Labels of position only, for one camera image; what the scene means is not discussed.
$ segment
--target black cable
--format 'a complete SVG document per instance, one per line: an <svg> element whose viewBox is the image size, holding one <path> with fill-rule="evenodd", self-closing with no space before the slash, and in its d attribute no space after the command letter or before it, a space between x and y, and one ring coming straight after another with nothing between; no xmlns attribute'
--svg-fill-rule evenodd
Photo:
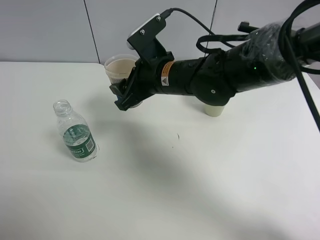
<svg viewBox="0 0 320 240"><path fill-rule="evenodd" d="M217 51L216 48L207 48L201 45L205 42L228 42L228 41L245 41L248 35L205 35L199 37L195 46L205 54L212 54Z"/></svg>
<svg viewBox="0 0 320 240"><path fill-rule="evenodd" d="M203 27L209 34L211 35L215 35L206 25L204 25L199 19L197 19L195 16L193 16L192 14L190 14L189 12L181 9L181 8L178 8L178 7L174 7L174 8L170 8L166 11L164 11L163 13L161 13L161 16L163 16L164 18L167 18L168 16L170 16L170 14L172 12L180 12L180 13L183 13L185 15L187 15L188 17L192 18L195 22L197 22L201 27ZM234 46L230 43L227 43L225 41L222 41L222 43L230 48L233 48Z"/></svg>
<svg viewBox="0 0 320 240"><path fill-rule="evenodd" d="M291 36L292 24L293 24L293 21L295 20L295 18L297 16L299 16L301 13L305 12L306 10L308 10L318 4L320 4L320 0L305 0L298 7L296 7L296 9L293 11L291 16L284 22L284 24L281 27L281 30L279 32L278 45L279 45L279 50L280 50L283 58L293 68L293 71L296 75L296 78L299 82L302 93L303 93L304 98L306 100L306 103L308 104L308 107L309 107L311 114L314 118L315 124L318 127L318 130L320 131L320 115L319 115L317 107L312 99L312 96L309 92L309 89L308 89L308 86L307 86L306 81L304 79L304 76L302 74L302 72L308 73L308 72L310 72L310 70L312 70L312 72L314 72L316 74L319 74L320 70L306 68L306 67L301 66L298 63L297 58L295 56L294 44L293 44L293 40L292 40L292 36Z"/></svg>
<svg viewBox="0 0 320 240"><path fill-rule="evenodd" d="M217 4L218 4L218 0L215 0L215 4L214 4L214 8L213 8L213 13L212 13L212 18L211 18L211 23L210 23L210 31L212 31L212 26L214 25L214 19L215 19L216 10L217 10ZM206 49L208 48L208 45L209 45L209 42L207 41L207 42L206 42L206 46L205 46Z"/></svg>

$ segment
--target robotic arm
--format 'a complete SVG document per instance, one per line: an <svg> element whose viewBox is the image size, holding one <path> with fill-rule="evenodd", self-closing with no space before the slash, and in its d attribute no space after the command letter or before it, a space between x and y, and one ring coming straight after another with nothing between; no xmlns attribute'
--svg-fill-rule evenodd
<svg viewBox="0 0 320 240"><path fill-rule="evenodd" d="M320 3L306 0L301 5L310 2L312 6ZM304 66L320 60L320 23L292 31L293 15L300 14L297 7L291 15L293 19L289 18L284 24L271 23L255 28L242 22L238 30L248 35L200 37L196 46L208 56L174 61L173 54L165 50L156 35L165 28L166 18L177 9L154 15L127 39L128 46L136 50L140 59L127 80L110 86L118 96L115 104L120 110L126 111L154 94L196 96L208 105L224 106L237 93L292 80L297 74L293 66L296 62ZM296 62L288 56L291 52L287 50L287 39ZM201 45L212 40L229 46L227 41L246 42L228 51Z"/></svg>

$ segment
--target white cup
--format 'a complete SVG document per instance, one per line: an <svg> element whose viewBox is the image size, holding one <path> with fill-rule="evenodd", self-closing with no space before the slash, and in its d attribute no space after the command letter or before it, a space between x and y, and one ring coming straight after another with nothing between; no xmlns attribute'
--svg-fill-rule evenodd
<svg viewBox="0 0 320 240"><path fill-rule="evenodd" d="M136 56L130 54L119 54L109 58L104 64L104 69L111 84L127 79L137 60Z"/></svg>
<svg viewBox="0 0 320 240"><path fill-rule="evenodd" d="M224 108L225 106L210 106L206 104L204 106L204 111L210 117L219 117L222 114Z"/></svg>

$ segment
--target bottle cap opening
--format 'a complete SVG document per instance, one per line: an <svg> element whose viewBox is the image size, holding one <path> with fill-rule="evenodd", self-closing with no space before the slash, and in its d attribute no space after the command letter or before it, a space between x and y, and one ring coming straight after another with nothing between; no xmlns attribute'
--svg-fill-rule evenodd
<svg viewBox="0 0 320 240"><path fill-rule="evenodd" d="M72 111L72 107L67 100L58 100L53 104L54 112L57 116L68 115Z"/></svg>

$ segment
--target warning label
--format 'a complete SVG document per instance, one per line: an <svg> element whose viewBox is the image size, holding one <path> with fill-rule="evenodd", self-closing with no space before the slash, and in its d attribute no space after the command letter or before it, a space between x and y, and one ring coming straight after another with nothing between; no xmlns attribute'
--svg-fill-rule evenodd
<svg viewBox="0 0 320 240"><path fill-rule="evenodd" d="M164 65L164 67L162 69L162 73L161 73L161 85L162 86L169 86L169 72L170 72L170 69L174 63L175 63L174 61L169 61Z"/></svg>
<svg viewBox="0 0 320 240"><path fill-rule="evenodd" d="M167 76L162 76L162 77L161 77L161 84L162 84L162 86L169 86L168 78L169 78L169 77L167 77Z"/></svg>

